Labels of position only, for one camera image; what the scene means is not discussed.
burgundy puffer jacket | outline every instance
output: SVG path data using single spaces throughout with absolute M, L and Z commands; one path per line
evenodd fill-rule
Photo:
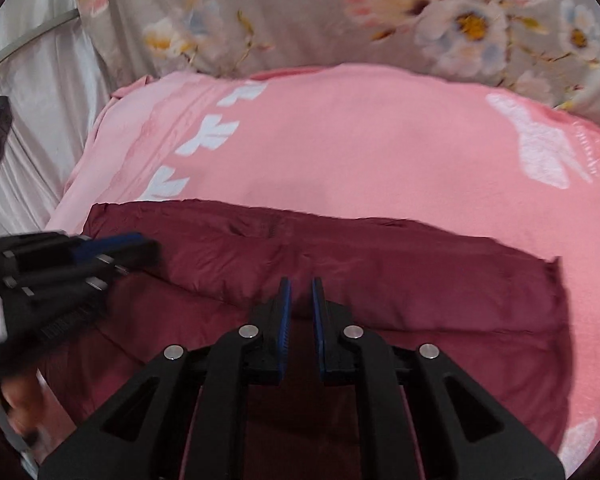
M 245 478 L 358 478 L 353 389 L 318 381 L 310 282 L 320 276 L 328 300 L 350 305 L 358 324 L 404 348 L 435 343 L 560 445 L 572 356 L 557 262 L 414 221 L 197 200 L 97 205 L 84 232 L 129 231 L 162 244 L 160 269 L 120 282 L 107 320 L 42 366 L 78 423 L 165 346 L 214 343 L 289 276 L 289 368 L 279 388 L 250 388 Z

pink blanket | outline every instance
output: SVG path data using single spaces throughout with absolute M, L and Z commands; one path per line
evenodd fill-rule
M 600 129 L 503 89 L 371 65 L 120 89 L 49 229 L 94 203 L 201 198 L 411 218 L 562 257 L 574 389 L 560 457 L 600 437 Z

human hand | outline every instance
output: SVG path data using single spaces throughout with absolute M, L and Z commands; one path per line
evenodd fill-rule
M 36 369 L 32 368 L 2 382 L 2 394 L 11 405 L 9 421 L 20 435 L 34 431 L 42 422 L 45 402 Z

floral curtain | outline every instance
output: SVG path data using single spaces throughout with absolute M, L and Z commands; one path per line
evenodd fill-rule
M 115 81 L 378 62 L 509 88 L 600 124 L 596 0 L 78 0 Z

gray strap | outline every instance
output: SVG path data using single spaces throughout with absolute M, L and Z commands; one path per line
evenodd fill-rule
M 33 40 L 36 40 L 43 34 L 46 34 L 50 30 L 53 30 L 54 28 L 59 27 L 60 25 L 63 25 L 64 23 L 70 22 L 71 20 L 74 20 L 75 18 L 79 17 L 80 13 L 78 12 L 78 9 L 72 9 L 68 10 L 67 12 L 63 12 L 62 14 L 59 14 L 55 18 L 48 20 L 48 22 L 42 23 L 42 25 L 32 28 L 29 32 L 23 34 L 17 40 L 11 42 L 0 51 L 0 63 L 7 59 L 11 54 L 17 52 L 23 46 L 25 46 Z

